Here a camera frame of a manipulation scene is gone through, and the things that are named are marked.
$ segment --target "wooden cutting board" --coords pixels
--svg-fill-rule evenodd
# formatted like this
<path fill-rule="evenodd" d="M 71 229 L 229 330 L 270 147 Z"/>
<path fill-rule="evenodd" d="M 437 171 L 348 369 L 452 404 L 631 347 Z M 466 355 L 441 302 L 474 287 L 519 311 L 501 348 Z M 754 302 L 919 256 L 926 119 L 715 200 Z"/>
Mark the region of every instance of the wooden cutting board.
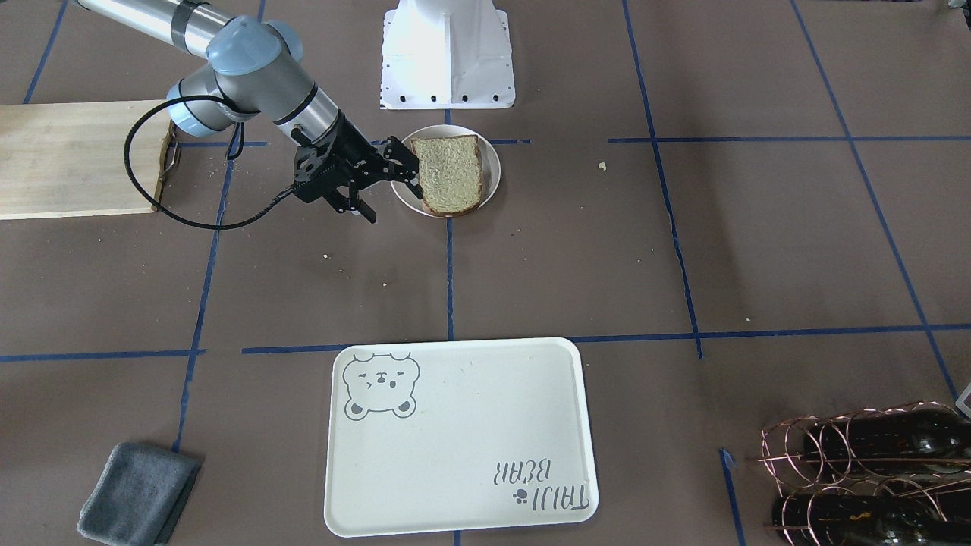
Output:
<path fill-rule="evenodd" d="M 122 148 L 160 102 L 0 106 L 0 220 L 153 212 L 128 181 Z M 171 124 L 159 113 L 132 144 L 135 176 L 156 199 Z"/>

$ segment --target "black cable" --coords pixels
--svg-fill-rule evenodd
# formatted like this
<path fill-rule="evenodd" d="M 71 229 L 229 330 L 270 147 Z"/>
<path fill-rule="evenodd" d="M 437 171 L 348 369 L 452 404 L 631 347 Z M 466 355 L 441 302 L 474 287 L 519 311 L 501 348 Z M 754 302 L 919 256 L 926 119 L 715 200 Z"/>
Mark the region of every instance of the black cable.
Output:
<path fill-rule="evenodd" d="M 171 99 L 171 100 L 167 100 L 167 101 L 159 104 L 158 106 L 155 106 L 154 108 L 152 108 L 151 110 L 149 110 L 148 112 L 146 112 L 144 116 L 141 116 L 138 119 L 138 121 L 135 121 L 135 124 L 132 125 L 131 130 L 128 131 L 127 138 L 125 138 L 125 141 L 124 141 L 124 169 L 125 169 L 125 172 L 128 173 L 128 180 L 131 181 L 132 186 L 134 186 L 135 189 L 137 189 L 138 192 L 142 194 L 142 197 L 145 197 L 145 199 L 147 201 L 149 201 L 149 203 L 151 203 L 152 206 L 154 206 L 156 209 L 162 211 L 163 213 L 165 213 L 166 216 L 168 216 L 172 220 L 175 220 L 176 222 L 181 222 L 181 223 L 184 223 L 185 225 L 189 225 L 189 226 L 192 226 L 192 227 L 199 227 L 201 229 L 212 229 L 212 230 L 236 229 L 237 227 L 243 227 L 244 225 L 250 225 L 251 223 L 256 222 L 260 218 L 263 218 L 263 215 L 265 215 L 266 213 L 270 212 L 270 209 L 272 209 L 273 207 L 277 206 L 277 203 L 283 201 L 287 196 L 289 196 L 290 194 L 292 194 L 293 193 L 293 187 L 286 188 L 283 191 L 281 191 L 280 193 L 278 193 L 276 197 L 274 197 L 273 199 L 270 200 L 270 203 L 266 206 L 266 208 L 264 208 L 262 211 L 260 211 L 259 213 L 257 213 L 255 216 L 253 216 L 253 217 L 251 217 L 251 218 L 249 218 L 247 220 L 243 220 L 242 222 L 228 223 L 228 224 L 201 223 L 201 222 L 193 222 L 192 220 L 185 219 L 185 218 L 183 218 L 183 217 L 175 214 L 174 212 L 170 211 L 169 209 L 165 208 L 161 203 L 159 203 L 157 200 L 155 200 L 155 198 L 152 197 L 147 191 L 145 191 L 145 189 L 142 188 L 142 185 L 138 183 L 138 179 L 135 178 L 135 172 L 131 168 L 131 144 L 135 140 L 135 135 L 138 133 L 138 130 L 141 129 L 142 128 L 142 125 L 144 125 L 146 123 L 146 121 L 148 121 L 152 116 L 158 114 L 159 112 L 165 110 L 166 108 L 169 108 L 170 106 L 175 106 L 177 104 L 183 104 L 183 103 L 186 103 L 186 102 L 192 102 L 192 101 L 197 101 L 197 100 L 208 100 L 208 101 L 212 101 L 212 102 L 218 102 L 219 104 L 222 104 L 222 105 L 226 106 L 227 108 L 229 108 L 229 109 L 233 110 L 234 112 L 236 112 L 235 105 L 232 102 L 230 102 L 229 100 L 224 99 L 222 97 L 215 97 L 215 96 L 212 96 L 212 95 L 189 95 L 189 96 L 185 96 L 185 97 L 177 97 L 177 98 L 174 98 L 174 99 Z M 239 146 L 239 151 L 233 157 L 231 157 L 233 159 L 235 159 L 236 157 L 239 157 L 240 154 L 243 151 L 243 131 L 244 131 L 244 129 L 241 127 L 241 125 L 242 125 L 242 123 L 237 123 L 237 130 L 240 132 L 240 146 Z"/>
<path fill-rule="evenodd" d="M 237 137 L 239 140 L 239 145 L 236 147 L 236 152 L 233 150 L 233 143 L 236 142 Z M 234 161 L 239 159 L 240 155 L 243 154 L 243 147 L 246 145 L 246 124 L 242 121 L 236 123 L 236 127 L 233 129 L 233 137 L 229 139 L 229 148 L 226 148 L 226 160 Z"/>

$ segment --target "blue tape line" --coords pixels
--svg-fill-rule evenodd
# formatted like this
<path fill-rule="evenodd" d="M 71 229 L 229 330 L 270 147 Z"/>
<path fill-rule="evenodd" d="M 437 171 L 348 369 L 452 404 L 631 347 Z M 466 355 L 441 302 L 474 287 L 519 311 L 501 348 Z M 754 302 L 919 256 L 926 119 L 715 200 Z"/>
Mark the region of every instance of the blue tape line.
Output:
<path fill-rule="evenodd" d="M 934 331 L 971 330 L 971 324 L 931 324 L 929 328 Z"/>
<path fill-rule="evenodd" d="M 691 286 L 687 281 L 685 257 L 681 252 L 681 243 L 678 239 L 678 225 L 674 218 L 674 208 L 671 206 L 671 195 L 668 192 L 667 179 L 664 177 L 664 164 L 661 162 L 661 149 L 657 143 L 657 132 L 654 130 L 654 118 L 651 115 L 651 102 L 648 100 L 648 89 L 644 84 L 644 73 L 641 71 L 641 56 L 637 52 L 637 41 L 634 39 L 634 27 L 630 22 L 630 9 L 627 6 L 627 0 L 621 0 L 621 3 L 623 4 L 623 18 L 627 22 L 630 52 L 634 56 L 634 68 L 637 70 L 637 81 L 641 86 L 641 100 L 644 102 L 644 115 L 648 119 L 648 130 L 651 133 L 654 162 L 657 164 L 657 178 L 660 180 L 661 193 L 664 195 L 664 208 L 667 209 L 668 219 L 671 221 L 671 238 L 674 241 L 674 252 L 678 256 L 678 264 L 681 266 L 681 279 L 685 285 L 685 302 L 687 304 L 687 314 L 691 319 L 691 331 L 694 333 L 694 344 L 698 351 L 698 358 L 704 358 L 705 354 L 701 349 L 701 337 L 698 336 L 698 320 L 694 314 L 694 303 L 691 300 Z"/>
<path fill-rule="evenodd" d="M 669 137 L 658 138 L 657 142 L 845 142 L 846 137 L 803 136 L 803 137 Z"/>
<path fill-rule="evenodd" d="M 178 144 L 182 148 L 225 148 L 229 146 L 228 142 L 180 142 L 180 143 L 169 143 L 169 148 L 175 148 Z M 248 141 L 243 143 L 244 148 L 263 148 L 270 146 L 269 142 L 266 141 Z"/>
<path fill-rule="evenodd" d="M 930 326 L 933 330 L 971 330 L 971 324 L 934 324 Z M 847 335 L 847 334 L 866 334 L 866 333 L 906 333 L 922 332 L 924 326 L 897 325 L 897 326 L 858 326 L 846 328 L 799 328 L 781 330 L 750 330 L 750 331 L 710 331 L 699 332 L 698 336 L 702 339 L 741 339 L 751 337 L 789 337 L 789 336 L 823 336 L 823 335 Z M 573 343 L 619 343 L 636 341 L 672 341 L 694 339 L 693 332 L 675 333 L 646 333 L 646 334 L 620 334 L 620 335 L 580 335 L 568 336 L 567 339 Z M 283 353 L 329 353 L 343 351 L 353 344 L 339 345 L 294 345 L 281 347 L 247 347 L 243 349 L 244 355 L 274 355 Z"/>
<path fill-rule="evenodd" d="M 947 142 L 947 141 L 969 141 L 971 140 L 971 135 L 929 135 L 929 136 L 910 136 L 910 135 L 898 135 L 898 136 L 854 136 L 855 141 L 865 141 L 865 142 Z M 845 136 L 753 136 L 753 137 L 657 137 L 657 142 L 669 143 L 669 142 L 687 142 L 687 143 L 703 143 L 703 142 L 846 142 L 849 140 Z M 647 144 L 651 142 L 651 137 L 626 137 L 626 138 L 609 138 L 607 142 L 610 144 Z"/>
<path fill-rule="evenodd" d="M 0 355 L 0 362 L 39 362 L 50 360 L 108 360 L 114 358 L 187 357 L 191 349 L 175 351 L 116 351 L 109 353 L 51 353 L 41 355 Z"/>
<path fill-rule="evenodd" d="M 913 326 L 861 326 L 848 328 L 800 328 L 788 330 L 747 330 L 701 332 L 703 339 L 738 339 L 745 337 L 787 337 L 801 335 L 845 335 L 860 333 L 921 332 L 922 325 Z"/>
<path fill-rule="evenodd" d="M 934 339 L 934 334 L 931 332 L 929 324 L 927 323 L 927 316 L 923 312 L 921 302 L 917 297 L 917 291 L 914 289 L 914 284 L 911 283 L 910 275 L 907 273 L 907 267 L 904 266 L 903 257 L 900 255 L 900 251 L 897 249 L 897 244 L 893 240 L 893 234 L 890 232 L 887 217 L 884 216 L 884 211 L 880 206 L 880 200 L 877 198 L 877 192 L 873 189 L 873 184 L 870 182 L 870 175 L 867 174 L 866 167 L 863 166 L 863 159 L 859 155 L 859 150 L 856 149 L 856 143 L 854 142 L 854 137 L 850 132 L 850 127 L 847 125 L 846 118 L 843 116 L 843 110 L 840 108 L 840 104 L 836 100 L 836 93 L 833 92 L 833 87 L 829 83 L 829 78 L 826 77 L 826 72 L 822 69 L 822 62 L 820 61 L 820 56 L 816 51 L 816 46 L 813 44 L 813 39 L 809 35 L 809 28 L 806 27 L 806 21 L 803 20 L 802 13 L 799 12 L 799 7 L 796 5 L 795 0 L 789 0 L 789 4 L 792 6 L 792 10 L 795 12 L 795 17 L 799 21 L 799 27 L 802 29 L 802 34 L 806 38 L 806 44 L 809 46 L 809 51 L 813 55 L 813 60 L 816 61 L 816 68 L 820 71 L 822 83 L 826 87 L 826 92 L 829 93 L 829 100 L 833 103 L 833 109 L 836 111 L 836 117 L 839 119 L 840 125 L 843 127 L 843 133 L 846 134 L 847 141 L 850 144 L 850 150 L 853 152 L 853 156 L 856 161 L 856 167 L 859 169 L 859 174 L 863 177 L 863 183 L 866 185 L 867 193 L 870 194 L 870 201 L 873 203 L 873 208 L 877 212 L 877 218 L 880 220 L 880 226 L 883 228 L 887 242 L 890 244 L 890 250 L 893 252 L 893 258 L 897 262 L 897 267 L 900 269 L 901 276 L 903 276 L 904 284 L 907 286 L 907 292 L 910 293 L 911 300 L 914 302 L 914 308 L 917 310 L 918 318 L 921 320 L 921 325 L 923 326 L 924 332 L 927 335 L 927 342 L 930 344 L 930 349 L 934 353 L 934 358 L 937 359 L 937 365 L 939 368 L 941 368 L 941 374 L 944 376 L 944 381 L 948 385 L 948 390 L 951 391 L 952 398 L 957 398 L 957 389 L 954 388 L 954 381 L 951 379 L 951 372 L 948 370 L 948 366 L 944 362 L 944 358 L 941 356 L 941 351 L 937 347 L 937 341 Z"/>
<path fill-rule="evenodd" d="M 452 124 L 452 110 L 450 110 L 450 109 L 446 109 L 446 111 L 445 111 L 445 124 L 446 125 L 451 125 Z M 454 341 L 455 340 L 455 321 L 454 321 L 454 314 L 453 314 L 453 311 L 454 311 L 454 289 L 453 289 L 453 283 L 452 283 L 452 281 L 454 280 L 454 278 L 453 278 L 453 275 L 452 275 L 452 272 L 453 272 L 453 269 L 452 269 L 452 248 L 453 248 L 453 244 L 452 244 L 452 219 L 451 218 L 448 218 L 448 219 L 445 220 L 445 233 L 446 233 L 446 251 L 445 251 L 445 254 L 446 254 L 446 277 L 449 280 L 449 284 L 448 284 L 448 286 L 449 286 L 449 289 L 448 289 L 448 300 L 447 300 L 447 303 L 446 303 L 447 321 L 448 321 L 447 328 L 448 328 L 449 341 Z"/>
<path fill-rule="evenodd" d="M 235 161 L 228 161 L 226 164 L 226 174 L 222 179 L 222 193 L 219 195 L 219 209 L 216 212 L 216 224 L 222 223 L 222 216 L 226 212 L 226 196 L 229 194 L 229 184 L 233 179 L 233 166 Z M 219 231 L 213 231 L 213 242 L 209 247 L 209 261 L 206 264 L 206 278 L 202 283 L 202 295 L 199 296 L 199 315 L 195 321 L 195 330 L 192 332 L 192 352 L 188 356 L 188 364 L 185 366 L 185 381 L 183 382 L 182 403 L 179 408 L 179 433 L 176 440 L 172 443 L 172 451 L 179 452 L 182 445 L 182 435 L 185 428 L 185 415 L 188 412 L 189 390 L 188 386 L 192 383 L 192 376 L 195 374 L 195 362 L 199 356 L 199 340 L 202 337 L 202 326 L 206 321 L 206 306 L 209 303 L 209 289 L 213 284 L 213 271 L 216 269 L 216 255 L 219 252 Z"/>
<path fill-rule="evenodd" d="M 330 353 L 344 351 L 353 344 L 345 345 L 294 345 L 290 347 L 247 347 L 244 355 L 279 355 L 286 353 Z"/>
<path fill-rule="evenodd" d="M 27 88 L 27 94 L 23 97 L 23 104 L 28 104 L 30 99 L 34 97 L 34 89 L 37 88 L 37 83 L 41 80 L 41 73 L 44 72 L 44 67 L 48 64 L 48 56 L 50 55 L 50 50 L 54 47 L 54 40 L 57 38 L 57 31 L 60 30 L 61 22 L 64 20 L 64 12 L 67 11 L 68 0 L 61 1 L 61 9 L 57 12 L 57 20 L 54 21 L 54 28 L 50 31 L 50 38 L 48 38 L 48 46 L 44 48 L 44 54 L 41 55 L 41 62 L 37 65 L 37 71 L 34 72 L 34 79 L 30 81 L 30 86 Z"/>
<path fill-rule="evenodd" d="M 869 136 L 869 137 L 858 137 L 854 136 L 854 140 L 857 141 L 890 141 L 890 142 L 940 142 L 940 141 L 965 141 L 971 140 L 971 135 L 930 135 L 930 136 Z"/>
<path fill-rule="evenodd" d="M 447 235 L 447 245 L 446 245 L 446 255 L 447 255 L 447 265 L 446 265 L 446 275 L 449 279 L 449 300 L 448 300 L 448 317 L 449 317 L 449 341 L 455 340 L 455 320 L 454 320 L 454 296 L 455 290 L 453 287 L 454 275 L 452 268 L 452 219 L 448 218 L 445 220 L 445 230 Z"/>
<path fill-rule="evenodd" d="M 669 341 L 674 339 L 694 339 L 694 334 L 686 333 L 648 333 L 627 335 L 578 335 L 567 337 L 574 343 L 617 343 L 619 341 Z"/>
<path fill-rule="evenodd" d="M 745 532 L 742 530 L 742 516 L 738 511 L 738 499 L 735 498 L 735 483 L 731 478 L 731 468 L 738 468 L 735 458 L 724 449 L 719 449 L 721 472 L 725 477 L 725 489 L 728 491 L 728 503 L 731 505 L 731 516 L 735 520 L 735 534 L 738 536 L 738 546 L 745 546 Z"/>

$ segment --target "bread slice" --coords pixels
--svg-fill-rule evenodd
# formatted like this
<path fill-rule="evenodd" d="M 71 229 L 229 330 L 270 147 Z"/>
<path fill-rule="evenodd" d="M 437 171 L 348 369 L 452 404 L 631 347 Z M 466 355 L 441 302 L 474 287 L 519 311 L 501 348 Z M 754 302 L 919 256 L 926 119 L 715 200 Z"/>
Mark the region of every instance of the bread slice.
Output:
<path fill-rule="evenodd" d="M 422 208 L 435 216 L 471 212 L 482 201 L 483 168 L 479 137 L 412 139 L 419 158 Z"/>

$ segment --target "white tray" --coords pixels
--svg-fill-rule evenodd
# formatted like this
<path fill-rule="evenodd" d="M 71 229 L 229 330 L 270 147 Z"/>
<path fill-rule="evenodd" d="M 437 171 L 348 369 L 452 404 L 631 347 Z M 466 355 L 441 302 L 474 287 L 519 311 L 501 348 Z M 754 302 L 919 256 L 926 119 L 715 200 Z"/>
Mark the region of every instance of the white tray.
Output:
<path fill-rule="evenodd" d="M 355 346 L 334 360 L 323 515 L 338 536 L 578 523 L 598 503 L 569 341 Z"/>

